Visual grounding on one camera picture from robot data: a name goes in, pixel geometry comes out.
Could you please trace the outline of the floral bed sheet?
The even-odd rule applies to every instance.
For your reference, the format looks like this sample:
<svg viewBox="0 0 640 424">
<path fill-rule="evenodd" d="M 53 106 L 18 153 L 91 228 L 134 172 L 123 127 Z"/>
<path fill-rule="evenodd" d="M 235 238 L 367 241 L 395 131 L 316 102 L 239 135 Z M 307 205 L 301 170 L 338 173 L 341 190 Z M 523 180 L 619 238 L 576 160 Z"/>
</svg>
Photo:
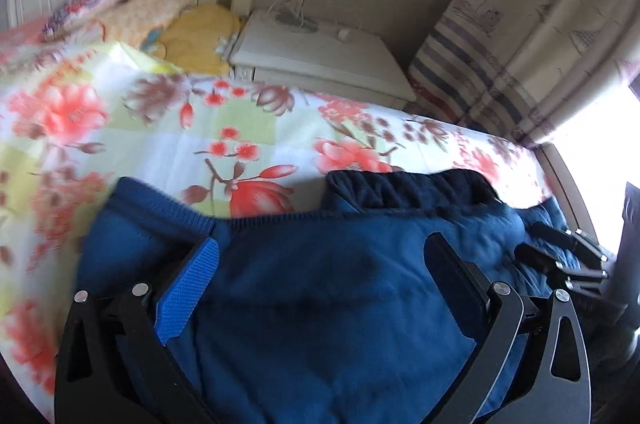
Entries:
<svg viewBox="0 0 640 424">
<path fill-rule="evenodd" d="M 484 175 L 500 199 L 550 195 L 530 150 L 334 94 L 192 74 L 91 25 L 1 36 L 1 355 L 41 422 L 81 241 L 115 182 L 218 218 L 316 209 L 334 170 Z"/>
</svg>

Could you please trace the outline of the patterned window curtain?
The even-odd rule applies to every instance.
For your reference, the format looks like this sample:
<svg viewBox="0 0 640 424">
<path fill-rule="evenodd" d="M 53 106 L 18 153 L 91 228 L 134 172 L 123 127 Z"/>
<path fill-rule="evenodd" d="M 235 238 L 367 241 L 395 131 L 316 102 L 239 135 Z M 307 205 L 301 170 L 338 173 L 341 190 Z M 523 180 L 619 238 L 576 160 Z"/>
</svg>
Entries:
<svg viewBox="0 0 640 424">
<path fill-rule="evenodd" d="M 639 0 L 451 0 L 413 57 L 414 113 L 534 147 L 639 75 Z"/>
</svg>

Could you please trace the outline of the white nightstand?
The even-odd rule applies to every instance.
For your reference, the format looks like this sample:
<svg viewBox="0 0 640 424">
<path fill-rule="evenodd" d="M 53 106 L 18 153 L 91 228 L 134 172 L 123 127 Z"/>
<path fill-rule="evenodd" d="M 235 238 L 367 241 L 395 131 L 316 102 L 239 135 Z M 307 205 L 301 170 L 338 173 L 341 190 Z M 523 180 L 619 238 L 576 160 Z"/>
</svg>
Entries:
<svg viewBox="0 0 640 424">
<path fill-rule="evenodd" d="M 270 86 L 324 92 L 396 110 L 416 99 L 380 37 L 330 22 L 305 32 L 279 23 L 273 13 L 256 11 L 230 63 L 236 77 Z"/>
</svg>

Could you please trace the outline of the colourful patterned pillow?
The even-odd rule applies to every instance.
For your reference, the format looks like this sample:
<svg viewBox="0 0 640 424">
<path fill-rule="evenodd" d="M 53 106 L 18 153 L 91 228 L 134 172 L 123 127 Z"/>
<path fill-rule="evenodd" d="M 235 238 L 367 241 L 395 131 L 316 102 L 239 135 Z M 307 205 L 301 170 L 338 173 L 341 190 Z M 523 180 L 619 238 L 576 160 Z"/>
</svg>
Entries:
<svg viewBox="0 0 640 424">
<path fill-rule="evenodd" d="M 71 32 L 119 1 L 122 0 L 64 0 L 52 10 L 44 23 L 43 37 L 51 40 Z"/>
</svg>

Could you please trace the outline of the yellow pillow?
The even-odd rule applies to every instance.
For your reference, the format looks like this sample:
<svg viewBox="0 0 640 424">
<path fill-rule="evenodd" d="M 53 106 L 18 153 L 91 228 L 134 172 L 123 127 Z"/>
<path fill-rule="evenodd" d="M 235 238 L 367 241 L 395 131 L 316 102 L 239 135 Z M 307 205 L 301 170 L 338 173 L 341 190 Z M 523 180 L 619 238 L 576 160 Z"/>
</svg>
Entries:
<svg viewBox="0 0 640 424">
<path fill-rule="evenodd" d="M 193 74 L 226 77 L 244 20 L 215 3 L 184 10 L 165 29 L 149 35 L 146 52 Z"/>
</svg>

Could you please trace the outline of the blue puffer jacket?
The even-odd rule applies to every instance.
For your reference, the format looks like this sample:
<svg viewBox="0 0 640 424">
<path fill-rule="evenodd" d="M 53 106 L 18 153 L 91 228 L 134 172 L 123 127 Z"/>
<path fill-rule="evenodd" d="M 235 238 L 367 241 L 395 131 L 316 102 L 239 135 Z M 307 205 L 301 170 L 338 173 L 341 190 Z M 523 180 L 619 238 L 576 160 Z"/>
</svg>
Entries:
<svg viewBox="0 0 640 424">
<path fill-rule="evenodd" d="M 119 180 L 82 244 L 77 284 L 108 297 L 159 288 L 195 246 L 215 272 L 168 352 L 221 423 L 416 423 L 473 344 L 425 267 L 441 234 L 493 281 L 546 297 L 515 260 L 537 222 L 564 230 L 555 199 L 506 205 L 472 170 L 333 171 L 309 213 L 197 213 L 134 179 Z"/>
</svg>

